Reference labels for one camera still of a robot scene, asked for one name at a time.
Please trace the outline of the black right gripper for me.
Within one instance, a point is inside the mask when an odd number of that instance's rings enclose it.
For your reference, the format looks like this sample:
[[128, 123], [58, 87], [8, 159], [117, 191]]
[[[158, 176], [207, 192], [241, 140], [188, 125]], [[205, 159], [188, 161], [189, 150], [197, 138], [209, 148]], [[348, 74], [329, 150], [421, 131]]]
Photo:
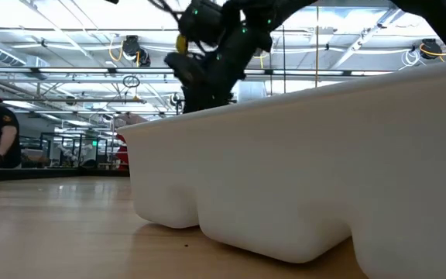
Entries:
[[270, 31], [238, 26], [198, 64], [183, 70], [183, 113], [197, 112], [232, 102], [235, 83], [245, 78], [245, 68], [258, 49], [269, 50]]

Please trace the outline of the white cutlery tray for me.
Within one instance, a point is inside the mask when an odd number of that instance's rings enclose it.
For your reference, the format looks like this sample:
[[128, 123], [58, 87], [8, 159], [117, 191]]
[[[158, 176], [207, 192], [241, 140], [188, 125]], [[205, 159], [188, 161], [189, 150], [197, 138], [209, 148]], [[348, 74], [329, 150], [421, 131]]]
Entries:
[[290, 263], [446, 279], [446, 62], [118, 130], [137, 215]]

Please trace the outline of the white pillar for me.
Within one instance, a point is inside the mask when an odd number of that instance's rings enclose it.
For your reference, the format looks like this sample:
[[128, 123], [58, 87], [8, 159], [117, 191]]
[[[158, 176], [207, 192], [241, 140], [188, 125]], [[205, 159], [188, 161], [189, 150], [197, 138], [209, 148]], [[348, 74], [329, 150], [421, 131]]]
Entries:
[[238, 84], [238, 102], [253, 101], [266, 96], [266, 85], [263, 81], [241, 81]]

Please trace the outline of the red and white machine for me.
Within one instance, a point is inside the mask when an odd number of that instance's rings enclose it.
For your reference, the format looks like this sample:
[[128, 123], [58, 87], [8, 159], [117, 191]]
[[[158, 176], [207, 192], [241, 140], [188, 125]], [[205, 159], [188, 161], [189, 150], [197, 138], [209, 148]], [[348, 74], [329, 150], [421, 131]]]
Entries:
[[[122, 113], [118, 116], [116, 116], [113, 120], [114, 125], [114, 131], [116, 131], [118, 128], [122, 128], [124, 126], [130, 126], [135, 125], [139, 123], [147, 122], [147, 119], [143, 118], [140, 115], [127, 112]], [[119, 159], [119, 170], [128, 171], [129, 170], [129, 156], [128, 156], [128, 148], [126, 146], [125, 138], [116, 131], [115, 138], [117, 140], [120, 140], [123, 145], [119, 147], [118, 151], [115, 152], [115, 156]]]

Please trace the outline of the ceiling light strip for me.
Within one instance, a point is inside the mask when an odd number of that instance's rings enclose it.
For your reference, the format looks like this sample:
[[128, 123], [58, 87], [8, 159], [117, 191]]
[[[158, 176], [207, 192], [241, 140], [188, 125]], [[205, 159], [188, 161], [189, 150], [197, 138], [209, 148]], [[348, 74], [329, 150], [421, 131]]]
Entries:
[[[99, 68], [99, 67], [0, 67], [0, 73], [18, 74], [172, 74], [169, 68]], [[389, 74], [389, 71], [356, 71], [356, 70], [272, 70], [245, 69], [246, 75], [292, 75], [307, 76], [318, 73], [320, 76], [376, 76]]]

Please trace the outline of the black workstation frame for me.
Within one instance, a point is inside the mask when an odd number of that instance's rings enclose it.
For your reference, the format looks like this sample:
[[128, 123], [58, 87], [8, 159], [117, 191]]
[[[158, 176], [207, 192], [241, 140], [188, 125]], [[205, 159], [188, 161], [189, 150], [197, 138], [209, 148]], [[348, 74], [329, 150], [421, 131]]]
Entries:
[[[48, 167], [83, 167], [96, 168], [106, 164], [109, 159], [107, 147], [109, 141], [92, 131], [71, 131], [70, 133], [41, 133], [39, 146], [42, 148]], [[97, 140], [98, 145], [85, 158], [77, 158], [76, 151], [80, 145], [91, 144]], [[67, 149], [73, 151], [74, 161], [60, 161], [60, 151], [57, 145], [61, 143]]]

